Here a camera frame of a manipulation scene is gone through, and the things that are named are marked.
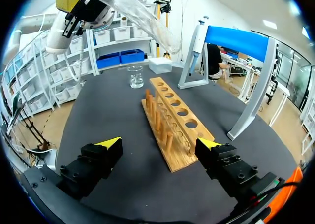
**plastic cover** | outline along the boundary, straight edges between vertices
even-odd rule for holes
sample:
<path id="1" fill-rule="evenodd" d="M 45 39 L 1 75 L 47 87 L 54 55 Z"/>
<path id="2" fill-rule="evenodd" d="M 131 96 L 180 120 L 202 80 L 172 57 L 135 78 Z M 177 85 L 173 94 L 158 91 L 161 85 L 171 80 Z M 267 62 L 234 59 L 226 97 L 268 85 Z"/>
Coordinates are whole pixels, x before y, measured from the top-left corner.
<path id="1" fill-rule="evenodd" d="M 137 26 L 142 28 L 166 51 L 176 54 L 180 50 L 180 39 L 176 38 L 171 31 L 157 19 L 155 15 L 138 0 L 99 0 L 119 13 L 126 16 Z"/>

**ceiling light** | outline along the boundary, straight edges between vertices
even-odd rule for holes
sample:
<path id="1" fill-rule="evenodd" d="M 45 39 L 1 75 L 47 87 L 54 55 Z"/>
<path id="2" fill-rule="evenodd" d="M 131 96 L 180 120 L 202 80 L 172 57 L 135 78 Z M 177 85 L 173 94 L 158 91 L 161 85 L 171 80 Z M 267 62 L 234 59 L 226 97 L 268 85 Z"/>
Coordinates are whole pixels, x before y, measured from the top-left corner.
<path id="1" fill-rule="evenodd" d="M 307 33 L 305 27 L 302 28 L 302 35 L 304 35 L 306 38 L 310 39 L 309 34 Z"/>
<path id="2" fill-rule="evenodd" d="M 266 20 L 262 20 L 262 21 L 264 22 L 265 26 L 268 26 L 270 28 L 277 30 L 277 25 L 275 23 L 270 22 L 270 21 L 266 21 Z"/>
<path id="3" fill-rule="evenodd" d="M 290 11 L 292 13 L 293 16 L 298 16 L 300 15 L 300 8 L 299 6 L 296 4 L 295 1 L 290 0 L 289 1 L 289 6 L 290 6 Z"/>

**person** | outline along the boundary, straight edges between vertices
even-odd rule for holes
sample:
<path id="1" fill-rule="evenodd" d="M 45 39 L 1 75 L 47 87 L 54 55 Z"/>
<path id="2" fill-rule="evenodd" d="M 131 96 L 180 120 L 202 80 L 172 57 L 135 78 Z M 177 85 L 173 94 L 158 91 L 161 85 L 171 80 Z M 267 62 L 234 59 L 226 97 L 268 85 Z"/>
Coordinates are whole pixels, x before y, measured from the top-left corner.
<path id="1" fill-rule="evenodd" d="M 218 80 L 222 76 L 225 80 L 228 78 L 226 70 L 229 70 L 229 66 L 223 63 L 221 51 L 224 51 L 222 46 L 208 44 L 208 74 L 212 80 Z"/>

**desk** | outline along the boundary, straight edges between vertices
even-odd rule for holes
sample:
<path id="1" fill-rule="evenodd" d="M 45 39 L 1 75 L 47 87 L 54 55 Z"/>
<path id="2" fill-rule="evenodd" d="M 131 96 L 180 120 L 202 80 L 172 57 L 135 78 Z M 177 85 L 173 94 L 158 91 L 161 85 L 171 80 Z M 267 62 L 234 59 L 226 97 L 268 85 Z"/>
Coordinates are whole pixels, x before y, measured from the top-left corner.
<path id="1" fill-rule="evenodd" d="M 279 106 L 278 106 L 274 116 L 272 117 L 272 119 L 271 119 L 271 121 L 269 123 L 270 126 L 273 125 L 273 123 L 276 121 L 277 117 L 279 116 L 280 112 L 282 111 L 282 109 L 284 107 L 284 104 L 285 104 L 285 102 L 287 100 L 287 97 L 291 96 L 290 91 L 284 85 L 280 84 L 279 81 L 278 81 L 277 89 L 282 91 L 283 98 L 282 98 L 282 100 L 281 100 L 281 102 L 280 102 L 280 104 L 279 104 Z"/>
<path id="2" fill-rule="evenodd" d="M 66 122 L 57 157 L 57 170 L 80 154 L 86 143 L 121 136 L 124 154 L 107 180 L 81 200 L 101 212 L 148 221 L 185 220 L 216 223 L 236 205 L 217 180 L 211 180 L 199 162 L 171 173 L 151 132 L 140 100 L 153 88 L 149 78 L 162 77 L 218 143 L 230 142 L 262 177 L 271 171 L 285 179 L 296 168 L 292 154 L 259 117 L 236 140 L 226 136 L 245 104 L 213 82 L 180 90 L 182 69 L 155 75 L 144 67 L 144 87 L 132 89 L 127 69 L 111 69 L 85 83 Z M 188 79 L 196 80 L 200 75 Z"/>
<path id="3" fill-rule="evenodd" d="M 246 74 L 242 88 L 239 88 L 238 86 L 234 85 L 233 83 L 230 83 L 231 86 L 233 86 L 234 88 L 236 88 L 240 92 L 238 99 L 245 102 L 246 97 L 248 95 L 248 92 L 251 88 L 251 82 L 253 79 L 253 75 L 250 75 L 252 68 L 248 65 L 245 65 L 245 64 L 237 61 L 237 60 L 232 59 L 231 56 L 229 56 L 227 54 L 221 53 L 221 57 L 223 60 L 227 61 L 228 63 L 234 64 L 237 67 L 240 67 L 240 68 L 246 70 L 247 74 Z"/>

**blue padded arm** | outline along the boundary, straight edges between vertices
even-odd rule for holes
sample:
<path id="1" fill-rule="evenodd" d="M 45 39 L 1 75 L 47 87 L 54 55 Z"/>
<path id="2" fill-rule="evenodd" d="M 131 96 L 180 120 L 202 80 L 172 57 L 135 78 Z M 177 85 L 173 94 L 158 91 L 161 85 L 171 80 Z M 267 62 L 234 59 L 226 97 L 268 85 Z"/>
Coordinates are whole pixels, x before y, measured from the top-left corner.
<path id="1" fill-rule="evenodd" d="M 239 51 L 264 62 L 268 38 L 248 31 L 209 26 L 205 42 Z"/>

